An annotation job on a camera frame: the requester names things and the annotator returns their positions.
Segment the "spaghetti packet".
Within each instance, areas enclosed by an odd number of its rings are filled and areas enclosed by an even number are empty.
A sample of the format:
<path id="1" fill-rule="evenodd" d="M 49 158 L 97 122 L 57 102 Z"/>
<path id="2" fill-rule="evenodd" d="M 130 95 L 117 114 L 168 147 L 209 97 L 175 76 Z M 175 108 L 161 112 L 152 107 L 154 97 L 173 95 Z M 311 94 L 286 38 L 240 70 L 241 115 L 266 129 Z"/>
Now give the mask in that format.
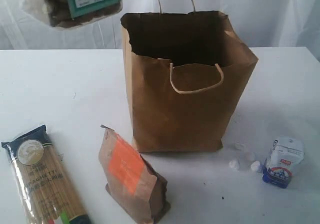
<path id="1" fill-rule="evenodd" d="M 61 158 L 42 125 L 3 142 L 28 223 L 90 223 Z"/>

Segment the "white printed snack pouch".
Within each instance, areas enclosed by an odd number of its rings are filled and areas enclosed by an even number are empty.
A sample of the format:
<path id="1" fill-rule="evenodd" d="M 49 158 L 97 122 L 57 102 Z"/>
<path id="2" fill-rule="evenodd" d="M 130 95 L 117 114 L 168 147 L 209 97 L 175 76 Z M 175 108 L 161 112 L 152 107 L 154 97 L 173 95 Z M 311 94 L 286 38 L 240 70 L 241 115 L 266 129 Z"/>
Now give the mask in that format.
<path id="1" fill-rule="evenodd" d="M 301 141 L 291 137 L 275 139 L 262 166 L 262 180 L 287 188 L 304 155 L 304 144 Z"/>

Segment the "kraft pouch orange label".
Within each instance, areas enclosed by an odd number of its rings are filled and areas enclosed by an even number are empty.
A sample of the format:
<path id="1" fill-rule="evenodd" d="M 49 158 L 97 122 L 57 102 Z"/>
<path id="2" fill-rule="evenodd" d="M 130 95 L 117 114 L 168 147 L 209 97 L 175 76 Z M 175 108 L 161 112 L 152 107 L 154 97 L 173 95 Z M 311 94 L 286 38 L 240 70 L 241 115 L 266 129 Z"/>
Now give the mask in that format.
<path id="1" fill-rule="evenodd" d="M 102 126 L 98 154 L 106 191 L 136 223 L 157 223 L 169 211 L 167 180 L 113 129 Z"/>

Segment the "clear nut jar gold lid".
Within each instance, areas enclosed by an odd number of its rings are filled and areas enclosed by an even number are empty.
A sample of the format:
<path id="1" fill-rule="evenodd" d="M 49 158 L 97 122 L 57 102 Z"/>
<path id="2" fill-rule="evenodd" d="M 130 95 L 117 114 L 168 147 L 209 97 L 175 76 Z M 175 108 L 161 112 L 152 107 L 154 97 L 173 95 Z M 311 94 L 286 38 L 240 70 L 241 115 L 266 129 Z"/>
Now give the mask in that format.
<path id="1" fill-rule="evenodd" d="M 122 0 L 22 0 L 21 9 L 41 23 L 71 29 L 115 15 Z"/>

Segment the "white backdrop curtain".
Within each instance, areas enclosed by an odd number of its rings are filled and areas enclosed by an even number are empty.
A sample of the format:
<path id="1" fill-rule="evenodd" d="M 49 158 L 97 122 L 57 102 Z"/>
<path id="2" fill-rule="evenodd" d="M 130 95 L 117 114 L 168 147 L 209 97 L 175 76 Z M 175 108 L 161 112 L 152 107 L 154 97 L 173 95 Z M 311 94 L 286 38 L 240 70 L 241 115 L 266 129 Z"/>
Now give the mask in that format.
<path id="1" fill-rule="evenodd" d="M 122 0 L 122 13 L 219 10 L 250 47 L 320 44 L 320 0 Z M 0 46 L 8 49 L 118 49 L 121 14 L 71 30 L 51 28 L 22 11 L 20 0 L 0 0 Z"/>

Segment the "brown paper shopping bag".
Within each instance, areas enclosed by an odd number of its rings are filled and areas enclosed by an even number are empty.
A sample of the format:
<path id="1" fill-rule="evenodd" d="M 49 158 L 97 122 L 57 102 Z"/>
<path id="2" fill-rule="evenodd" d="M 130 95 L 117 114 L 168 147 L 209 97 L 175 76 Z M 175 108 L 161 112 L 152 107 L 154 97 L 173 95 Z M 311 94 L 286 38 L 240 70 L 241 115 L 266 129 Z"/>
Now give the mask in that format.
<path id="1" fill-rule="evenodd" d="M 126 13 L 120 23 L 134 148 L 221 149 L 258 62 L 228 15 Z"/>

